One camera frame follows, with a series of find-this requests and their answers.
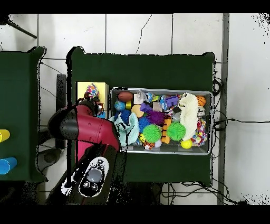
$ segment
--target gray plastic bin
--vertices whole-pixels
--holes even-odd
[[[109,118],[116,114],[114,108],[114,103],[117,101],[117,95],[122,91],[129,91],[133,94],[138,93],[138,90],[143,92],[151,92],[155,95],[175,95],[184,94],[188,92],[194,94],[195,96],[204,96],[206,99],[205,116],[206,121],[206,132],[207,141],[201,147],[191,147],[186,150],[180,146],[180,142],[170,140],[169,144],[163,143],[159,148],[152,148],[150,151],[144,150],[143,146],[133,146],[122,147],[122,150],[126,150],[129,153],[158,153],[158,154],[178,154],[178,155],[207,155],[211,150],[211,137],[212,137],[212,126],[213,126],[213,108],[214,108],[214,97],[211,92],[206,91],[183,91],[183,90],[168,90],[168,89],[139,89],[139,88],[124,88],[124,87],[114,87],[110,90],[109,94]]]

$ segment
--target light blue stuffed toy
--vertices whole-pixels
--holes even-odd
[[[109,120],[115,124],[116,130],[120,135],[119,141],[121,145],[131,145],[132,143],[136,142],[139,136],[140,128],[138,118],[135,113],[131,113],[129,116],[129,122],[126,125],[120,116],[121,113],[118,115],[117,119],[115,119],[115,116],[113,116]]]

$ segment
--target yellow cup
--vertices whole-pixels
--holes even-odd
[[[7,140],[10,137],[10,133],[6,129],[0,129],[0,142]]]

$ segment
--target white plush toy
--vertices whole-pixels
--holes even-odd
[[[186,141],[195,135],[197,129],[198,99],[186,92],[181,96],[178,107],[181,109],[180,123],[186,128],[183,137],[183,141]]]

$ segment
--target purple spiky toy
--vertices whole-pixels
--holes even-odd
[[[162,112],[148,110],[146,118],[151,124],[163,125],[165,115]]]

